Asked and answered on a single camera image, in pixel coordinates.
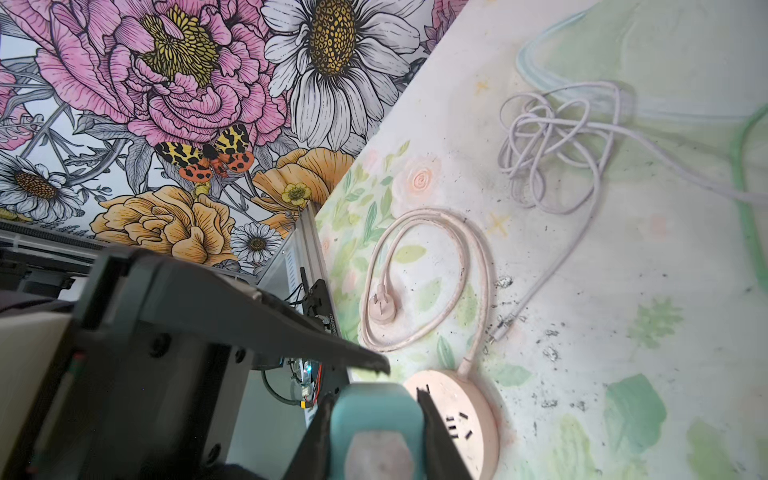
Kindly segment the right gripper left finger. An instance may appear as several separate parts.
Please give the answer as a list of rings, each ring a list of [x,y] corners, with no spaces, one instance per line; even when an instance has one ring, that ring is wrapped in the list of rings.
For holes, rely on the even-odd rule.
[[[283,480],[325,480],[330,472],[330,424],[336,396],[325,395],[288,466]]]

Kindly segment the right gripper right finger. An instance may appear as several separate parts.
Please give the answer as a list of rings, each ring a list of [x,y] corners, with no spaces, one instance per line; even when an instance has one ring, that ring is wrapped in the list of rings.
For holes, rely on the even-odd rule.
[[[443,417],[429,392],[417,389],[417,402],[424,414],[424,462],[429,480],[471,480]]]

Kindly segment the round pink power socket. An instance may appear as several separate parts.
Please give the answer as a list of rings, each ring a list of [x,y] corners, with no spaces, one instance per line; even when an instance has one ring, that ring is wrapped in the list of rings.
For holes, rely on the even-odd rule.
[[[404,382],[413,398],[430,394],[440,420],[472,479],[492,479],[499,460],[499,434],[488,401],[468,379],[455,371],[425,370]]]

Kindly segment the teal charger plug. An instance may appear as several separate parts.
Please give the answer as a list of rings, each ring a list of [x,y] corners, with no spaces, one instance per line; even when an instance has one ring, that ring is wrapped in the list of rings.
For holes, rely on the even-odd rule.
[[[423,479],[424,413],[397,383],[353,383],[330,419],[330,479]]]

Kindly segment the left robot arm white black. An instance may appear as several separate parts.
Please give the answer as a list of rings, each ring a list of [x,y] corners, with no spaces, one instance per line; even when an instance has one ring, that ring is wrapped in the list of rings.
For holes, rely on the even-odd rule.
[[[100,255],[75,301],[1,293],[5,479],[190,479],[227,456],[255,363],[386,372],[278,296],[137,249]]]

